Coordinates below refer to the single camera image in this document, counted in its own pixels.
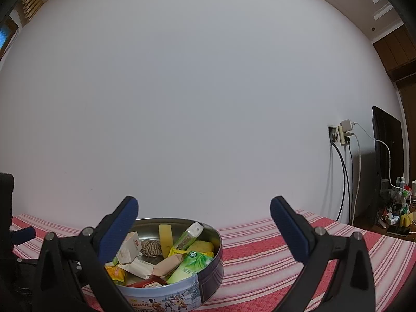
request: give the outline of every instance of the yellow wrapper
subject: yellow wrapper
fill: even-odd
[[[126,271],[119,268],[118,266],[104,266],[110,278],[117,282],[124,283],[126,277]]]
[[[174,249],[172,247],[171,248],[171,251],[169,252],[169,256],[168,257],[173,256],[173,255],[176,255],[178,253],[189,253],[189,252],[190,251],[177,250],[177,249]],[[205,256],[208,256],[208,257],[211,257],[211,258],[214,258],[214,256],[215,256],[215,253],[214,252],[201,252],[201,253],[204,254]]]

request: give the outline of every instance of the white wall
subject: white wall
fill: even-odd
[[[50,0],[0,74],[0,170],[15,214],[72,226],[125,195],[142,218],[217,227],[277,194],[335,218],[327,125],[372,132],[373,105],[401,119],[374,48],[323,0]],[[357,133],[368,198],[374,142]]]

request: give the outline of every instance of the white wrapper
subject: white wrapper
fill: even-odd
[[[118,267],[143,279],[148,279],[153,272],[153,264],[137,258],[128,264],[118,264]]]

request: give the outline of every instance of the black cable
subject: black cable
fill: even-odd
[[[336,217],[336,221],[338,221],[342,212],[342,207],[344,206],[344,199],[345,199],[345,164],[344,164],[344,160],[342,159],[340,150],[336,147],[336,145],[332,141],[331,141],[331,145],[337,150],[338,155],[340,155],[341,164],[342,164],[342,172],[344,174],[344,191],[342,193],[342,202],[341,202],[340,212],[338,213],[338,217]]]
[[[347,142],[349,144],[349,137],[345,138],[345,142]],[[336,148],[338,155],[340,155],[340,159],[341,159],[341,163],[342,163],[342,167],[344,168],[344,172],[345,172],[345,176],[347,177],[347,186],[348,186],[348,203],[349,203],[349,208],[348,208],[348,224],[351,223],[351,202],[352,202],[352,197],[351,197],[351,193],[350,193],[350,189],[349,189],[349,178],[348,178],[348,172],[347,172],[347,167],[345,165],[344,159],[342,158],[341,152],[340,150],[336,147],[336,145],[334,145],[334,147]]]
[[[352,195],[354,195],[354,165],[353,165],[354,163],[352,161],[351,146],[349,143],[348,143],[348,148],[349,148],[349,155],[351,156],[351,193]]]

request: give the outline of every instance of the red wrapper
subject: red wrapper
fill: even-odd
[[[145,279],[141,282],[137,282],[127,286],[130,286],[131,288],[156,288],[158,286],[163,285],[166,285],[166,282],[163,279],[157,276],[151,276],[150,278]]]

